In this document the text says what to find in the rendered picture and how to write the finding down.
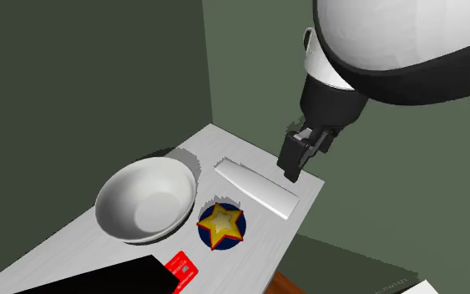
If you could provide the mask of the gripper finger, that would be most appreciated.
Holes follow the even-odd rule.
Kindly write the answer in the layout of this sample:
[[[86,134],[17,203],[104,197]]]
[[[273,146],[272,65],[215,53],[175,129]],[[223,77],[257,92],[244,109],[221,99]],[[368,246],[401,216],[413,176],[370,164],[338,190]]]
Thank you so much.
[[[317,153],[326,137],[326,130],[309,128],[300,132],[290,131],[286,134],[277,165],[284,171],[284,176],[290,182],[298,181],[303,167]]]
[[[318,150],[324,154],[326,154],[334,139],[339,135],[339,133],[341,132],[341,128],[330,128],[330,129],[327,129],[327,130],[324,130],[323,131],[323,134],[324,134],[324,137],[323,137],[323,140],[321,141],[321,144],[318,148]]]

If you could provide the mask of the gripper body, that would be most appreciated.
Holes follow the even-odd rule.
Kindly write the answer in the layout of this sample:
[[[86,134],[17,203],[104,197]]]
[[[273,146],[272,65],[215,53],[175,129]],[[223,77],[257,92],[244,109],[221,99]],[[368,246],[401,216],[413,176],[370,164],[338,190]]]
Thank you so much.
[[[367,101],[356,90],[338,89],[307,74],[300,108],[310,129],[346,127],[360,117]]]

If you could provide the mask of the white flat tapered slab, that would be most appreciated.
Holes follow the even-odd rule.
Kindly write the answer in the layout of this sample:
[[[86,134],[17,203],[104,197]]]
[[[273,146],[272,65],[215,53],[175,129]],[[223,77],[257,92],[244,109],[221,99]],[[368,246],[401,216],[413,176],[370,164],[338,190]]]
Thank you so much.
[[[224,158],[215,171],[239,191],[283,220],[288,220],[300,198],[263,175]]]

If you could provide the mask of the blue disc with yellow star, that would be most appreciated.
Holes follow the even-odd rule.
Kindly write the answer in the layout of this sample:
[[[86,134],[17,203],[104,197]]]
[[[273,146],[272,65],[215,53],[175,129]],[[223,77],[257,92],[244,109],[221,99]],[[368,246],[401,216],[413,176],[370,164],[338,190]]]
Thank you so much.
[[[215,203],[196,223],[200,239],[212,250],[228,250],[244,240],[244,211],[227,203]]]

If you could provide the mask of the white wooden table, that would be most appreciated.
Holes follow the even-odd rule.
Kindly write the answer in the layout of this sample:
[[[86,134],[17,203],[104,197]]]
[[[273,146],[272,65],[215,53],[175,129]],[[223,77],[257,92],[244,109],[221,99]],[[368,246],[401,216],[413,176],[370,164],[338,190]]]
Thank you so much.
[[[274,155],[213,124],[170,151],[169,157],[188,165],[198,179],[194,208],[175,233],[153,244],[130,245],[107,236],[99,228],[94,210],[88,209],[1,271],[0,294],[13,294],[145,255],[166,263],[179,251],[199,270],[180,294],[263,294],[323,180],[303,171],[298,181],[291,183]],[[219,175],[215,166],[224,158],[297,195],[299,203],[290,217],[282,219]],[[225,251],[206,246],[196,225],[203,211],[216,202],[239,207],[247,224],[242,242]]]

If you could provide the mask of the white bowl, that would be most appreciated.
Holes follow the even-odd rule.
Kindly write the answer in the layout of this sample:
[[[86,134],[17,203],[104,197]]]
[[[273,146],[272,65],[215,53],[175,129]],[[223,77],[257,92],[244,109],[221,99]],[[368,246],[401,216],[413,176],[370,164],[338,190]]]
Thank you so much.
[[[125,243],[158,240],[178,227],[193,209],[197,181],[179,160],[152,157],[113,174],[94,204],[95,219],[108,236]]]

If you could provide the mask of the red card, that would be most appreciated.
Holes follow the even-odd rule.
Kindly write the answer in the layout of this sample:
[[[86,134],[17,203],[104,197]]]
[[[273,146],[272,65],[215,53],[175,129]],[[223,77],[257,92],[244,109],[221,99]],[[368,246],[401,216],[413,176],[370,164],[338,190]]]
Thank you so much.
[[[192,282],[199,273],[197,267],[183,251],[179,251],[174,257],[172,257],[165,264],[165,268],[179,280],[179,283],[172,294],[180,294],[180,292],[190,282]]]

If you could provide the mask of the black flat tablet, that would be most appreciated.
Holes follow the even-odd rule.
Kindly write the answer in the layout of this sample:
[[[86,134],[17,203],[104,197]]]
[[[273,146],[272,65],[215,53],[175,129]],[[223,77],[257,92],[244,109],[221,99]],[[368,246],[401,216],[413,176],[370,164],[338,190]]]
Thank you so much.
[[[148,255],[15,294],[172,294],[178,285],[179,279]]]

